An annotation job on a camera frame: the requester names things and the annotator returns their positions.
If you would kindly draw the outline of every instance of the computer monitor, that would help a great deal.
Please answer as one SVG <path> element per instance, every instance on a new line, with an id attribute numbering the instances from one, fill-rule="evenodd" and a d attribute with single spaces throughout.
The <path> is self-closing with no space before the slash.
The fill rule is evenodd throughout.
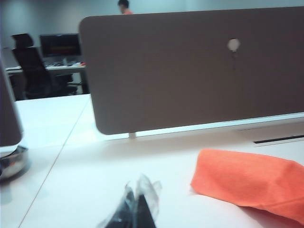
<path id="1" fill-rule="evenodd" d="M 40 42 L 43 57 L 81 55 L 78 34 L 40 35 Z"/>

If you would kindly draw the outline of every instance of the gray fabric panel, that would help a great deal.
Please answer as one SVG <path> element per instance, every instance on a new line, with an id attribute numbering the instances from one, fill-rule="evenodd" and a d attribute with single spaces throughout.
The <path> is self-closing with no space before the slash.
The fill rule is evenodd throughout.
<path id="1" fill-rule="evenodd" d="M 303 25 L 304 7 L 85 18 L 97 128 L 127 133 L 303 112 Z M 234 57 L 232 38 L 241 42 Z"/>

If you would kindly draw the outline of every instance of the office chair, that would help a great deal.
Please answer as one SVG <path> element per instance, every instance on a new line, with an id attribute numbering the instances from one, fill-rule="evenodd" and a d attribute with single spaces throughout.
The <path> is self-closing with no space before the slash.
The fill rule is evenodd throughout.
<path id="1" fill-rule="evenodd" d="M 68 86 L 68 82 L 72 81 L 72 75 L 51 76 L 45 69 L 37 49 L 32 47 L 34 44 L 29 34 L 18 34 L 12 37 L 16 42 L 16 48 L 12 52 L 27 80 L 25 88 L 27 99 L 64 96 L 76 93 L 76 86 Z"/>

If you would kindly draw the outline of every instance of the gray wall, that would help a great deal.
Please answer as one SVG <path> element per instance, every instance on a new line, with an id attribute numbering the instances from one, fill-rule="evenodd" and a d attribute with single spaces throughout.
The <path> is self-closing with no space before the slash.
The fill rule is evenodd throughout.
<path id="1" fill-rule="evenodd" d="M 119 14 L 118 0 L 0 0 L 1 47 L 5 66 L 15 65 L 13 34 L 27 32 L 40 46 L 39 34 L 78 32 L 90 15 Z M 131 0 L 134 13 L 304 6 L 304 0 Z"/>

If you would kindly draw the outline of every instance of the white desk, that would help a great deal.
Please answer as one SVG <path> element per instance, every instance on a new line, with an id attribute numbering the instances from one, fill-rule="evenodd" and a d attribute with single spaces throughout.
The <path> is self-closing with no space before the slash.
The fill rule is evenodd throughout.
<path id="1" fill-rule="evenodd" d="M 30 101 L 27 105 L 29 108 L 32 106 Z M 256 147 L 236 131 L 241 125 L 229 129 L 152 135 L 134 140 L 125 138 L 125 134 L 104 136 L 94 126 L 91 102 L 78 106 L 85 109 L 78 115 L 79 119 L 69 136 L 64 136 L 66 143 L 54 166 L 47 164 L 54 162 L 57 148 L 40 148 L 35 155 L 32 152 L 31 159 L 36 165 L 29 169 L 28 175 L 15 179 L 10 183 L 11 187 L 4 186 L 5 191 L 1 190 L 1 198 L 11 195 L 11 200 L 1 205 L 1 210 L 5 211 L 4 216 L 1 215 L 4 227 L 16 228 L 18 224 L 21 228 L 96 227 L 116 208 L 125 184 L 136 180 L 140 173 L 146 174 L 152 181 L 160 180 L 163 186 L 156 222 L 158 228 L 302 227 L 279 216 L 196 195 L 191 191 L 190 181 L 202 148 L 263 153 L 304 164 L 304 141 Z M 108 140 L 112 137 L 122 139 Z M 43 166 L 41 156 L 44 154 L 49 155 L 44 159 L 44 170 L 51 169 L 48 176 L 37 168 Z M 37 180 L 33 179 L 35 175 L 40 175 Z M 36 183 L 35 186 L 41 186 L 33 191 L 37 197 L 34 199 L 33 194 L 30 200 L 19 197 L 31 181 Z M 25 207 L 22 212 L 19 210 L 20 204 L 28 205 L 23 221 L 22 216 L 9 216 L 15 210 L 25 215 Z"/>
<path id="2" fill-rule="evenodd" d="M 79 73 L 80 77 L 81 77 L 81 81 L 83 82 L 83 84 L 82 84 L 83 93 L 84 94 L 89 93 L 88 87 L 87 87 L 85 66 L 49 66 L 49 67 L 46 67 L 46 69 L 52 75 Z M 8 68 L 5 68 L 5 71 L 7 72 L 8 76 L 23 74 L 23 70 L 21 69 L 20 66 L 8 67 Z"/>
<path id="3" fill-rule="evenodd" d="M 85 66 L 47 66 L 46 67 L 47 70 L 49 71 L 56 71 L 56 70 L 81 70 L 81 69 L 85 69 Z M 16 74 L 16 73 L 22 73 L 22 69 L 20 66 L 16 66 L 16 67 L 8 67 L 5 68 L 5 71 L 8 74 Z"/>
<path id="4" fill-rule="evenodd" d="M 16 102 L 29 167 L 1 185 L 1 227 L 19 226 L 89 100 L 89 95 L 76 95 Z"/>

